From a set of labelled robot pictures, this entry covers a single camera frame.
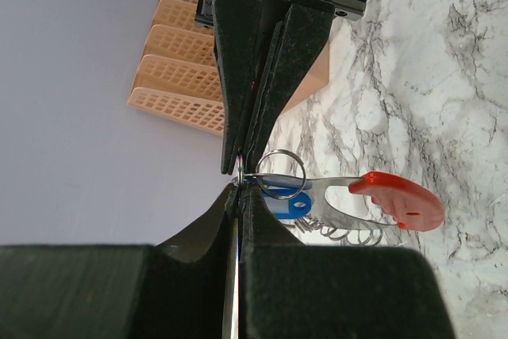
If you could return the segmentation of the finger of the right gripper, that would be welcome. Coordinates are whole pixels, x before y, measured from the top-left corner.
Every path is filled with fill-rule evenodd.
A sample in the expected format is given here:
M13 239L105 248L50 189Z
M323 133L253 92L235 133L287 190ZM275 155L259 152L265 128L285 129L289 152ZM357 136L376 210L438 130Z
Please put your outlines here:
M324 48L333 15L292 5L275 28L243 146L244 163L255 168L291 96Z
M212 8L225 117L221 173L230 175L239 151L252 170L270 136L270 120L257 102L270 47L270 17L266 0L213 0Z

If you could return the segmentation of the red handled keyring with rings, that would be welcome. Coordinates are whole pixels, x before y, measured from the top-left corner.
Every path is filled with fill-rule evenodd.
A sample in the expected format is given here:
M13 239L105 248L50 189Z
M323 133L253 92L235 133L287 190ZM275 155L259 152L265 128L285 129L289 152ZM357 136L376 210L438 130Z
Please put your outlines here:
M381 171L370 171L361 176L333 176L311 179L306 174L299 156L284 149L264 154L262 161L273 156L287 156L300 168L300 175L263 173L261 164L255 174L276 174L296 184L306 177L304 191L310 196L312 206L308 214L296 220L280 220L283 225L301 233L317 232L340 245L376 246L390 231L424 233L440 227L445 219L445 208L439 198L424 187L400 176ZM373 205L379 215L371 213L355 215L344 212L337 202L338 191L345 190L354 205L365 202Z

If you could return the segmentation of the blue tagged key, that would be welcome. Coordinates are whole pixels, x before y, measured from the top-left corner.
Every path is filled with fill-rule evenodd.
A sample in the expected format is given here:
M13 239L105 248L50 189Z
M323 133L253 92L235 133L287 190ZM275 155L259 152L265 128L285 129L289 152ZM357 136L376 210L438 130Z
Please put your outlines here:
M296 220L310 212L311 198L304 191L306 177L297 179L296 184L291 184L289 179L281 179L281 175L248 174L241 155L237 156L235 167L233 184L238 187L257 185L267 208L279 220Z

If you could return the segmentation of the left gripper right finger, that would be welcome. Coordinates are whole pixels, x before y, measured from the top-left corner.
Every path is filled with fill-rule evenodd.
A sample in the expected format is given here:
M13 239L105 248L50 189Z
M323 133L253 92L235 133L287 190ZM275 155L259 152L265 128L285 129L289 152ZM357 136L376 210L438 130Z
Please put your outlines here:
M412 249L304 245L241 191L242 338L452 338L436 277Z

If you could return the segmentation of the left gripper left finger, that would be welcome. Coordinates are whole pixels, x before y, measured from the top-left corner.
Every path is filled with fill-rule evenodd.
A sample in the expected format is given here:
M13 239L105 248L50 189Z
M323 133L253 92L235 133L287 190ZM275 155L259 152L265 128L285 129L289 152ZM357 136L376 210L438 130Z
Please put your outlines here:
M159 245L4 245L4 338L227 338L238 189Z

